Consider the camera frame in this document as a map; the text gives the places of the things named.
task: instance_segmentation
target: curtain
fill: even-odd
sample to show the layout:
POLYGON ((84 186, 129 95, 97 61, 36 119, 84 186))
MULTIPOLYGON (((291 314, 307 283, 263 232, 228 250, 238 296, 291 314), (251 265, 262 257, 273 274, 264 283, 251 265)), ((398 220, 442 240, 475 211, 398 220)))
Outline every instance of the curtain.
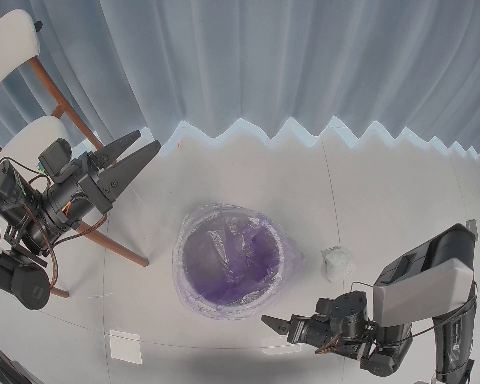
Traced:
MULTIPOLYGON (((0 15, 16 8, 43 22, 40 61, 104 143, 148 127, 164 144, 182 120, 274 137, 293 117, 319 135, 336 116, 357 137, 378 121, 480 152, 479 1, 2 0, 0 15)), ((14 71, 0 146, 54 107, 14 71)))

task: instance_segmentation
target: crumpled white trash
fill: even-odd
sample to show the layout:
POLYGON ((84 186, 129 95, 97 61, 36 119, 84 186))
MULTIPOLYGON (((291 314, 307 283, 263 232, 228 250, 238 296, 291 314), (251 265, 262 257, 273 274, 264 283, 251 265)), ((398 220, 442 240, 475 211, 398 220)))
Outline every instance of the crumpled white trash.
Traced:
POLYGON ((345 280, 355 271, 353 257, 339 247, 322 250, 322 257, 331 283, 345 280))

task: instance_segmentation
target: gray plastic object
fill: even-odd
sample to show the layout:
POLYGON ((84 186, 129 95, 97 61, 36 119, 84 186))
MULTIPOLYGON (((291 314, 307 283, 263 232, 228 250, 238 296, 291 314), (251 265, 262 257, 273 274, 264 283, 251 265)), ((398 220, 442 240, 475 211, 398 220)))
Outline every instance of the gray plastic object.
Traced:
POLYGON ((217 203, 185 217, 173 259, 173 280, 183 305, 203 316, 237 320, 276 301, 304 255, 265 215, 217 203))

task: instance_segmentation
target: floor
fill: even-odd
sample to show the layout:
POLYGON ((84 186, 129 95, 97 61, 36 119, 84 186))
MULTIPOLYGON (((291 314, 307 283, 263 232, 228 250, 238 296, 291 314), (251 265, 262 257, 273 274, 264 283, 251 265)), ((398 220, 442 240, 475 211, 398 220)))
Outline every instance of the floor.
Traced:
MULTIPOLYGON (((271 141, 246 122, 238 125, 227 139, 210 142, 179 127, 173 143, 114 204, 102 232, 148 257, 147 268, 87 239, 62 244, 57 287, 71 297, 52 297, 42 311, 31 312, 0 292, 0 348, 45 384, 429 382, 435 370, 431 332, 414 340, 396 374, 382 379, 356 361, 292 348, 260 314, 216 321, 188 311, 173 286, 172 248, 182 219, 200 205, 261 211, 307 257, 301 280, 265 314, 310 316, 319 297, 348 292, 354 280, 372 284, 403 253, 457 222, 480 220, 478 156, 456 146, 442 151, 435 139, 419 144, 408 132, 392 140, 370 129, 351 148, 341 125, 331 124, 310 146, 291 120, 271 141), (353 255, 357 268, 331 284, 321 250, 336 245, 353 255)), ((99 217, 91 213, 85 221, 99 217)), ((430 325, 418 322, 414 332, 430 325)), ((480 348, 472 357, 480 359, 480 348)))

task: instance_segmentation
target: white sticker on floor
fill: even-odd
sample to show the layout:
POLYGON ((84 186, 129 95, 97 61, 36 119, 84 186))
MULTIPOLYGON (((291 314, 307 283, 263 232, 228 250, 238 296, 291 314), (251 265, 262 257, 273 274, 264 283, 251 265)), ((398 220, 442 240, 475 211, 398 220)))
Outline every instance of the white sticker on floor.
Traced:
POLYGON ((113 359, 142 364, 140 335, 111 330, 110 353, 113 359))
POLYGON ((286 336, 263 339, 262 347, 265 355, 281 355, 301 351, 301 345, 288 343, 286 336))

